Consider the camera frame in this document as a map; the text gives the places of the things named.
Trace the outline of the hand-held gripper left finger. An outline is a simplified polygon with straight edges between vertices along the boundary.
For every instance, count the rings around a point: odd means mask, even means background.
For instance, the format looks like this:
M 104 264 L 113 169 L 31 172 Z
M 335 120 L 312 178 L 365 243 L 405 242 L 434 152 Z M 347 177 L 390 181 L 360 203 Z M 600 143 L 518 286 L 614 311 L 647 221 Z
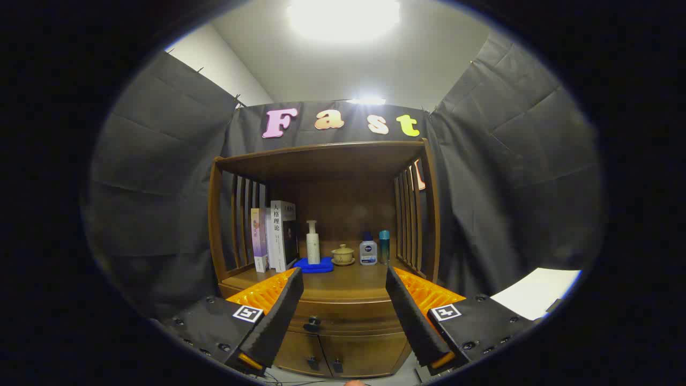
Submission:
M 279 353 L 303 291 L 302 270 L 295 267 L 226 299 L 204 296 L 158 325 L 203 357 L 262 376 Z

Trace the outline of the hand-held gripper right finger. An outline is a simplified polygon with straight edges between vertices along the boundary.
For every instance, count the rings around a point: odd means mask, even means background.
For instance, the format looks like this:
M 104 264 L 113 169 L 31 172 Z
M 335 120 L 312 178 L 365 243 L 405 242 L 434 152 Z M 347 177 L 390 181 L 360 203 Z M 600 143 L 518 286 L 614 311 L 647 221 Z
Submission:
M 486 295 L 466 298 L 397 267 L 385 289 L 415 354 L 431 375 L 492 356 L 535 326 Z

